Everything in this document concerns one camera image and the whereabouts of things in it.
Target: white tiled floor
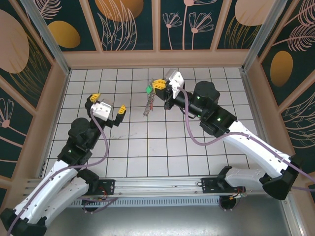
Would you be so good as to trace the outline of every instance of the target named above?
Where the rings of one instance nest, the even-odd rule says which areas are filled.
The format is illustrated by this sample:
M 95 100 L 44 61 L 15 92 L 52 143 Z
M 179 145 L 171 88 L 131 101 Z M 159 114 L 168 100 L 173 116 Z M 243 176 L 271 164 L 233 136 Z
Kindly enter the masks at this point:
M 157 97 L 149 117 L 143 117 L 147 102 L 145 88 L 149 80 L 163 78 L 167 71 L 167 68 L 73 70 L 43 174 L 49 172 L 65 145 L 70 124 L 77 117 L 88 118 L 84 108 L 87 97 L 98 92 L 102 94 L 101 98 L 114 102 L 114 118 L 121 105 L 127 107 L 119 127 L 105 128 L 109 158 L 90 168 L 100 177 L 217 175 L 227 165 L 257 168 L 237 148 L 223 141 L 207 147 L 194 144 L 181 111 L 177 107 L 165 111 L 163 101 Z M 193 91 L 199 81 L 212 81 L 220 92 L 219 105 L 236 114 L 249 130 L 257 134 L 238 68 L 179 68 L 179 71 L 188 91 Z M 213 140 L 202 131 L 197 120 L 192 120 L 190 126 L 200 142 Z M 89 164 L 104 155 L 102 138 L 92 153 Z

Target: yellow oval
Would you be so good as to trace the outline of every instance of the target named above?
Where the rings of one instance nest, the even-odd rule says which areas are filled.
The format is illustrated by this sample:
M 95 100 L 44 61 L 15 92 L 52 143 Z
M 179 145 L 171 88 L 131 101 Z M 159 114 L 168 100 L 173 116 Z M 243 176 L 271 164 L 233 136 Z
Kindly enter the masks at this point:
M 9 13 L 0 10 L 0 68 L 20 73 L 29 60 L 29 41 L 21 24 Z
M 75 48 L 80 44 L 78 31 L 65 21 L 54 21 L 48 25 L 51 34 L 59 46 L 64 48 Z
M 262 25 L 274 0 L 238 0 L 235 5 L 236 20 L 244 26 Z
M 271 62 L 270 77 L 275 86 L 283 86 L 291 76 L 293 70 L 293 58 L 286 51 L 278 52 Z
M 95 0 L 95 3 L 101 13 L 112 21 L 128 21 L 129 17 L 125 16 L 121 2 L 125 9 L 132 12 L 134 18 L 139 16 L 143 10 L 143 0 Z

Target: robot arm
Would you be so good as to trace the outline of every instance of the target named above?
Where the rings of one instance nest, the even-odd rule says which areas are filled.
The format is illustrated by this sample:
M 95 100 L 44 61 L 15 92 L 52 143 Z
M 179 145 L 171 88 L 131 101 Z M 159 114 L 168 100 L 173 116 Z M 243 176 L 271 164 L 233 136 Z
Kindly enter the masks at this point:
M 125 106 L 121 107 L 115 120 L 110 120 L 112 105 L 105 100 L 99 102 L 99 97 L 100 94 L 94 94 L 87 99 L 85 108 L 89 117 L 91 117 L 92 109 L 102 129 L 106 126 L 110 128 L 114 125 L 119 126 L 126 114 Z M 71 124 L 68 135 L 67 143 L 48 175 L 14 209 L 6 208 L 1 213 L 0 218 L 7 231 L 17 216 L 21 215 L 13 227 L 12 235 L 43 236 L 51 222 L 68 205 L 88 191 L 95 192 L 98 188 L 98 175 L 91 170 L 80 170 L 75 167 L 87 163 L 92 155 L 90 150 L 94 148 L 101 132 L 93 120 L 89 122 L 85 118 L 78 118 Z M 53 177 L 56 172 L 68 167 L 69 169 Z M 33 201 L 27 206 L 32 197 L 34 197 Z
M 165 75 L 165 80 L 153 82 L 155 94 L 165 101 L 164 109 L 170 110 L 174 105 L 182 110 L 185 108 L 185 96 L 178 89 L 178 87 L 185 89 L 185 83 L 181 83 L 181 80 L 180 72 L 170 70 Z M 224 167 L 218 175 L 220 187 L 245 186 L 251 189 L 264 189 L 276 199 L 285 199 L 298 176 L 298 172 L 282 160 L 299 167 L 301 159 L 297 156 L 290 157 L 271 147 L 244 127 L 233 114 L 220 107 L 218 105 L 220 93 L 215 89 L 213 83 L 201 81 L 196 84 L 193 93 L 186 93 L 189 103 L 188 111 L 185 112 L 198 117 L 200 126 L 205 132 L 216 138 L 228 133 L 242 133 L 243 135 L 223 136 L 222 139 L 242 150 L 262 167 L 262 170 L 240 170 Z M 275 157 L 266 148 L 276 152 L 282 160 Z

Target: green object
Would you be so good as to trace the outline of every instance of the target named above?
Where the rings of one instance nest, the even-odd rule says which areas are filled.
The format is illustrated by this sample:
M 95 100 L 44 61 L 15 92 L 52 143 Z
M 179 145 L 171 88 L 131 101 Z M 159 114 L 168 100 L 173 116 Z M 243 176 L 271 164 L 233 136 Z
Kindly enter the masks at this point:
M 147 94 L 150 94 L 151 92 L 152 92 L 152 86 L 147 86 L 147 88 L 146 88 L 146 92 L 147 92 Z

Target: tan circle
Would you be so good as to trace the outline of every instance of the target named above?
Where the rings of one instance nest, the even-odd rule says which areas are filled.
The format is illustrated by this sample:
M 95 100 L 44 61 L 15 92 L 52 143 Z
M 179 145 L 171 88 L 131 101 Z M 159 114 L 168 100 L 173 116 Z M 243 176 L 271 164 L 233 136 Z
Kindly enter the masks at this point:
M 293 70 L 293 58 L 286 51 L 278 52 L 271 62 L 270 77 L 275 86 L 283 86 L 291 76 Z
M 235 5 L 236 20 L 244 26 L 262 25 L 274 0 L 238 0 Z
M 95 0 L 99 10 L 108 19 L 118 22 L 127 21 L 128 18 L 123 19 L 124 13 L 120 2 L 123 3 L 126 11 L 129 9 L 132 12 L 134 18 L 139 16 L 143 10 L 143 0 Z M 115 14 L 115 9 L 118 9 L 119 15 Z
M 48 25 L 58 45 L 64 48 L 75 48 L 80 44 L 78 31 L 65 21 L 53 21 Z
M 20 73 L 29 60 L 29 41 L 21 24 L 10 14 L 0 10 L 0 68 Z

